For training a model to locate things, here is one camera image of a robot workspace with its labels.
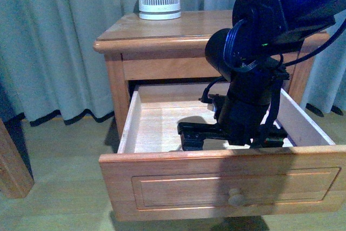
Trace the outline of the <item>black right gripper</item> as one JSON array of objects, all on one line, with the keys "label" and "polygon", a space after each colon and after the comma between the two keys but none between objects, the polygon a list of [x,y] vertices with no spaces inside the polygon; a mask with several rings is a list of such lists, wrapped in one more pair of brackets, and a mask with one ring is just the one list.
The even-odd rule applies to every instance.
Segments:
[{"label": "black right gripper", "polygon": [[215,124],[179,122],[178,134],[184,151],[203,150],[204,141],[226,140],[233,146],[250,148],[281,147],[288,137],[284,128],[274,125],[280,96],[274,94],[265,106],[241,104],[223,95],[210,95],[207,104],[214,108]]}]

